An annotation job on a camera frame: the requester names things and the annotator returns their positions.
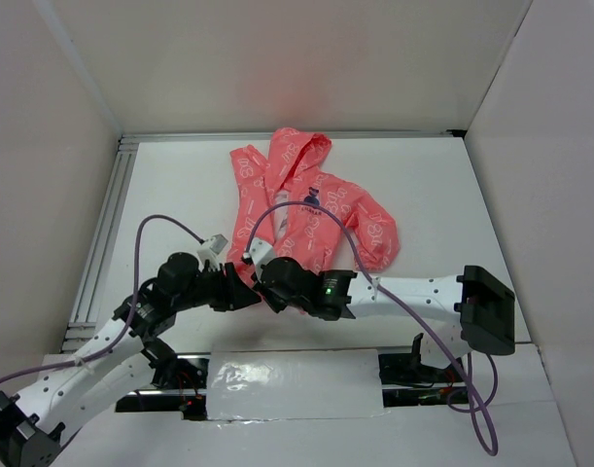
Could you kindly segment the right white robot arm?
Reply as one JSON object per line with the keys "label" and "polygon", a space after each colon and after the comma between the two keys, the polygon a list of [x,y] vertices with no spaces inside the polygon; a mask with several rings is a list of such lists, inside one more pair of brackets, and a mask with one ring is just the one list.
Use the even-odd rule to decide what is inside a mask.
{"label": "right white robot arm", "polygon": [[436,278],[367,279],[346,269],[315,273],[281,257],[256,268],[254,288],[276,312],[291,306],[325,321],[417,315],[439,322],[434,338],[424,331],[413,340],[409,369],[421,381],[448,367],[449,354],[515,352],[514,293],[479,266]]}

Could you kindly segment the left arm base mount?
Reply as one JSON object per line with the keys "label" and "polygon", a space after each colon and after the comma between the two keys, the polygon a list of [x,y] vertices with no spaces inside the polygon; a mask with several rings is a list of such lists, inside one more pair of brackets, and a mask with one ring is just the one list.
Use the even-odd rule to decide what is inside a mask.
{"label": "left arm base mount", "polygon": [[179,413],[183,420],[207,419],[209,354],[178,354],[156,340],[142,351],[150,381],[122,397],[116,413]]}

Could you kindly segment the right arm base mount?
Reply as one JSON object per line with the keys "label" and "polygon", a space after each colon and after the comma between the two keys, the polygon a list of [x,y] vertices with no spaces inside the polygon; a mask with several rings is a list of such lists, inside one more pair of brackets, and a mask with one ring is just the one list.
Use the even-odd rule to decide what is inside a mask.
{"label": "right arm base mount", "polygon": [[438,369],[422,364],[422,338],[418,334],[409,350],[378,354],[383,407],[446,406],[450,402],[463,408],[469,402],[465,383],[451,365]]}

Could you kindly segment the pink hooded kids jacket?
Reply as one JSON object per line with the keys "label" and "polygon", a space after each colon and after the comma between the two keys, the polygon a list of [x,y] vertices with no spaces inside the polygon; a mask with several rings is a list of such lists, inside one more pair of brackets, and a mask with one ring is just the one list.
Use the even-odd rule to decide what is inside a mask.
{"label": "pink hooded kids jacket", "polygon": [[332,266],[345,230],[367,270],[386,269],[396,259],[396,221],[359,185],[322,170],[331,149],[323,133],[281,128],[267,154],[252,145],[231,151],[239,207],[227,260],[243,281],[254,272],[242,260],[251,236],[315,273]]}

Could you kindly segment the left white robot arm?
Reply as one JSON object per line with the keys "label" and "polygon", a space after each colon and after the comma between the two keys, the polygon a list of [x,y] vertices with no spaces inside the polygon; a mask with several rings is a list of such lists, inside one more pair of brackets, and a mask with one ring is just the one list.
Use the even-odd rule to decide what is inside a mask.
{"label": "left white robot arm", "polygon": [[260,300],[233,264],[212,268],[188,253],[171,255],[70,360],[49,365],[13,396],[0,391],[0,461],[49,466],[86,423],[127,393],[147,385],[171,389],[180,373],[194,372],[160,339],[178,312],[205,305],[235,311]]}

